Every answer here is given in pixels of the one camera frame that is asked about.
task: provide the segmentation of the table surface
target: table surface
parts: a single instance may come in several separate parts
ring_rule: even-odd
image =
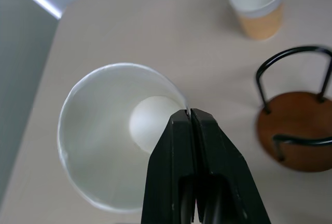
[[[0,213],[1,224],[139,223],[89,205],[69,184],[58,159],[58,116],[71,87],[116,62],[150,66],[169,77],[190,107],[211,113],[244,155],[272,224],[332,222],[332,171],[301,173],[261,149],[255,119],[259,65],[305,44],[331,45],[330,0],[285,0],[280,31],[253,41],[240,31],[227,0],[78,0],[66,10],[26,127]],[[268,97],[318,91],[327,59],[295,55],[264,74]],[[332,96],[331,87],[328,95]]]

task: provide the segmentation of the wooden base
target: wooden base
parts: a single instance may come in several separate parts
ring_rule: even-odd
[[[274,159],[282,165],[306,172],[325,171],[332,168],[332,146],[300,146],[281,144],[285,155],[279,161],[272,137],[287,134],[301,138],[332,136],[332,101],[320,103],[316,94],[291,92],[278,95],[268,103],[270,114],[264,109],[257,118],[258,139]]]

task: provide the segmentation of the paper cup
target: paper cup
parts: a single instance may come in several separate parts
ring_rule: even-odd
[[[143,206],[150,154],[184,96],[155,70],[132,63],[98,68],[65,100],[58,151],[70,182],[95,207],[118,213]]]
[[[273,36],[282,24],[282,0],[229,0],[244,32],[256,40]]]

